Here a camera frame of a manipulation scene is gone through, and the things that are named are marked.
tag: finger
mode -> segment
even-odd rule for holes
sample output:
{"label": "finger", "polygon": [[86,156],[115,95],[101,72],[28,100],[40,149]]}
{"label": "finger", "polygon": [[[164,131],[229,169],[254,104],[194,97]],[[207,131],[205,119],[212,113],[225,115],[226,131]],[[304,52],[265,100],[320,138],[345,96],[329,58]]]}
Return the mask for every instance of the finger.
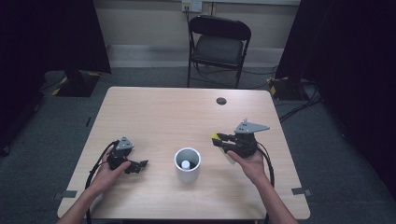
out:
{"label": "finger", "polygon": [[102,157],[102,162],[107,162],[107,157],[108,157],[108,154],[111,153],[111,150],[113,150],[113,147],[110,147],[107,149],[105,155]]}
{"label": "finger", "polygon": [[130,165],[132,164],[131,161],[125,161],[123,162],[117,169],[114,170],[114,172],[117,173],[117,175],[122,174]]}

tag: chair backrest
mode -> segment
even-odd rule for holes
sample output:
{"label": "chair backrest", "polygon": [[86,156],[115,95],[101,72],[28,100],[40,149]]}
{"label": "chair backrest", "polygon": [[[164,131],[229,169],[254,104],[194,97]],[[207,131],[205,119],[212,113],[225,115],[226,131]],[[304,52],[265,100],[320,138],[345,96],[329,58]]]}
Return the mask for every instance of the chair backrest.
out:
{"label": "chair backrest", "polygon": [[233,21],[213,16],[197,16],[190,20],[190,34],[213,35],[249,41],[251,31],[241,21]]}

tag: black device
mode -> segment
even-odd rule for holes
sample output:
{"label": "black device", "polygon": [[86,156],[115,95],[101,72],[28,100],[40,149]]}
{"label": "black device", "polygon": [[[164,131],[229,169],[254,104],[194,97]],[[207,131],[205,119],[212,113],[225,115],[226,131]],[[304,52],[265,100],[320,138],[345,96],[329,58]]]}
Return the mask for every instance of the black device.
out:
{"label": "black device", "polygon": [[[90,175],[88,176],[87,182],[85,184],[85,189],[87,189],[90,186],[93,175],[96,173],[96,170],[102,164],[100,163],[100,161],[105,156],[107,150],[111,146],[113,146],[113,148],[111,149],[111,152],[108,154],[107,157],[107,162],[111,170],[117,169],[117,167],[119,167],[123,162],[128,161],[126,157],[129,155],[129,153],[131,153],[132,149],[134,148],[134,144],[131,141],[129,141],[125,136],[123,136],[121,140],[117,140],[110,143],[102,152],[102,155],[99,157],[99,160],[96,162],[96,164],[93,166],[92,170],[90,171]],[[140,173],[140,170],[146,167],[148,162],[149,161],[141,161],[141,162],[131,161],[131,165],[125,170],[125,174]],[[87,223],[91,224],[92,221],[91,221],[90,209],[87,210],[86,218],[87,218]]]}
{"label": "black device", "polygon": [[[110,154],[108,154],[107,162],[110,165],[111,170],[117,169],[123,162],[128,161],[126,158],[129,153],[131,153],[134,148],[132,144],[125,136],[121,138],[120,141],[116,141],[117,144],[114,145]],[[131,165],[125,170],[125,174],[137,173],[148,164],[149,161],[130,161]]]}
{"label": "black device", "polygon": [[[258,149],[254,133],[236,133],[235,135],[217,133],[217,136],[219,139],[212,138],[213,145],[215,147],[221,147],[224,150],[224,153],[231,150],[241,158],[247,158],[252,156]],[[231,141],[235,144],[223,143],[223,141]]]}
{"label": "black device", "polygon": [[241,158],[252,156],[258,149],[258,142],[254,133],[270,129],[266,125],[250,123],[244,119],[234,130],[235,135],[225,133],[212,134],[212,142],[215,147],[221,147],[224,153],[231,150]]}

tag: electrical outlet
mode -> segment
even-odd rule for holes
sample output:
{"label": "electrical outlet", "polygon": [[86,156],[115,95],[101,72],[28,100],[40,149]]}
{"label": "electrical outlet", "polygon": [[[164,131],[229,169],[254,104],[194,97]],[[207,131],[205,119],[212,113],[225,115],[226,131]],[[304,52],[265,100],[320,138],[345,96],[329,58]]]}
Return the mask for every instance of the electrical outlet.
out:
{"label": "electrical outlet", "polygon": [[181,11],[192,11],[192,2],[191,1],[186,1],[182,0],[181,1]]}
{"label": "electrical outlet", "polygon": [[202,2],[201,1],[192,2],[192,11],[193,12],[202,12]]}

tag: chair leg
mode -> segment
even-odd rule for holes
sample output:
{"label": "chair leg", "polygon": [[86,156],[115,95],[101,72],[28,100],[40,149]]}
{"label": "chair leg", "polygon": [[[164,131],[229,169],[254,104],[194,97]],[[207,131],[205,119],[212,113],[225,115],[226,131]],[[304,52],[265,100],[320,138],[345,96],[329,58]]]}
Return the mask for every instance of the chair leg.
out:
{"label": "chair leg", "polygon": [[187,74],[187,88],[190,87],[190,75],[191,75],[191,60],[189,59],[189,72]]}
{"label": "chair leg", "polygon": [[239,79],[241,78],[241,73],[242,73],[242,68],[239,68],[237,73],[236,73],[236,83],[235,83],[235,88],[236,89],[238,89]]}

